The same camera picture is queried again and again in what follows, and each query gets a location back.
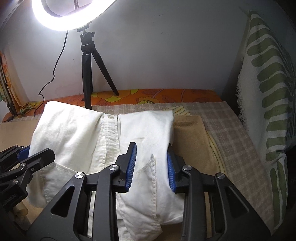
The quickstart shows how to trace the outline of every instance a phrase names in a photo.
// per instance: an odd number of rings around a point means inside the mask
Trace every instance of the orange floral fabric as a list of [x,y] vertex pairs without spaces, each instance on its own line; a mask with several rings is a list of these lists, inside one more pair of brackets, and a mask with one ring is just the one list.
[[[222,100],[213,90],[192,89],[135,89],[119,90],[119,96],[112,91],[91,94],[92,105],[146,104],[146,103],[192,103],[192,102],[221,102]],[[52,99],[67,104],[84,106],[83,95],[74,95]],[[44,104],[36,111],[36,115],[43,113]],[[25,116],[31,116],[34,111],[28,111]]]

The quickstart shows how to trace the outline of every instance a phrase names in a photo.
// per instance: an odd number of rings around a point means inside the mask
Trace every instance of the clamp screw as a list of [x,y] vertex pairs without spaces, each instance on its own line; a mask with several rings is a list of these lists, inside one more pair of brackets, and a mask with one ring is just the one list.
[[192,169],[192,167],[190,165],[184,165],[183,166],[184,171],[190,171],[191,169]]
[[118,166],[115,165],[115,164],[113,164],[113,165],[111,165],[111,166],[109,167],[109,169],[110,169],[111,171],[116,171],[116,170],[118,169]]
[[77,179],[83,178],[83,176],[84,176],[83,172],[78,172],[78,173],[75,174],[75,177]]
[[223,173],[219,172],[219,173],[217,173],[217,178],[224,179],[225,175]]

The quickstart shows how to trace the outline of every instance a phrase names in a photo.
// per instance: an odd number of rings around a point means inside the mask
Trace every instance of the tripod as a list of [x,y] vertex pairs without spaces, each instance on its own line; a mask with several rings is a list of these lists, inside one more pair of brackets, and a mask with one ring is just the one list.
[[91,56],[94,57],[97,65],[99,66],[103,76],[111,87],[113,93],[118,96],[119,93],[106,69],[106,66],[94,46],[92,37],[95,35],[95,32],[86,32],[85,30],[89,28],[89,24],[83,26],[82,28],[77,29],[78,32],[82,31],[80,35],[81,39],[81,51],[82,55],[82,83],[83,83],[83,95],[85,108],[91,110],[91,93],[93,90],[92,74],[91,74]]

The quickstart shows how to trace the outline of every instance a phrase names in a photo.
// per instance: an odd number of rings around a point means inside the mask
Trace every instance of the white shirt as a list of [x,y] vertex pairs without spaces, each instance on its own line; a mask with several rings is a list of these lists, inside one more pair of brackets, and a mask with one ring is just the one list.
[[[60,102],[48,102],[34,131],[29,156],[50,148],[55,162],[33,175],[29,201],[45,207],[78,171],[101,171],[137,144],[128,193],[116,194],[121,240],[154,240],[161,224],[182,221],[184,198],[168,183],[167,148],[173,134],[172,111],[108,115]],[[91,203],[89,235],[92,228]]]

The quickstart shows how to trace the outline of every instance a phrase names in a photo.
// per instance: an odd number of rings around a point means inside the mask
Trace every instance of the green striped cloth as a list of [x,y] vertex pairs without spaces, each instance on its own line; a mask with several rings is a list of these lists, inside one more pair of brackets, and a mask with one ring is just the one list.
[[181,105],[170,107],[164,110],[172,110],[174,115],[191,115],[190,112]]
[[289,53],[255,11],[238,78],[238,103],[244,127],[270,178],[274,228],[282,223],[287,203],[285,151],[295,144],[295,73]]

